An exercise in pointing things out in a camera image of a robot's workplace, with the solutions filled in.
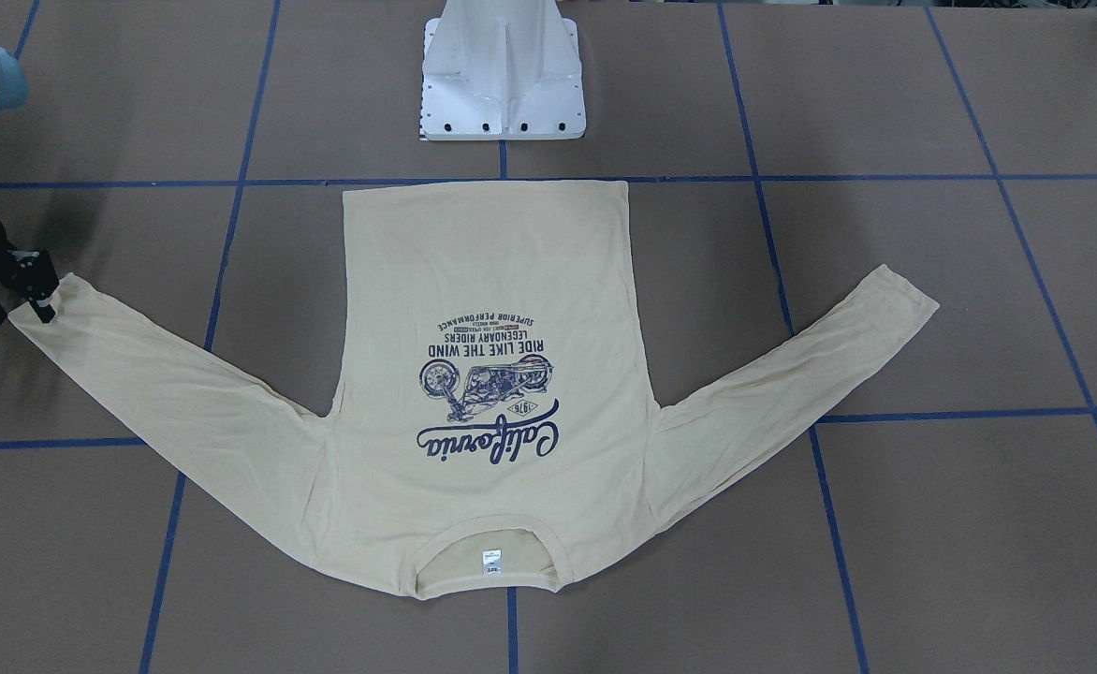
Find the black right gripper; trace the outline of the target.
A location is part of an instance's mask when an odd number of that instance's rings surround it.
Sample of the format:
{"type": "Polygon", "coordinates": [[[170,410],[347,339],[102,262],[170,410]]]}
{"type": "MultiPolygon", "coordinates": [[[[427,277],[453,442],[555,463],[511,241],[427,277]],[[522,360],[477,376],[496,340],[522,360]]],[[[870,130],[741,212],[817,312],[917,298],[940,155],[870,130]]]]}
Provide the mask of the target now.
{"type": "MultiPolygon", "coordinates": [[[[50,296],[58,287],[48,249],[0,248],[0,287],[5,287],[29,300],[39,323],[49,324],[56,316],[50,296]]],[[[0,303],[0,326],[5,324],[7,311],[0,303]]]]}

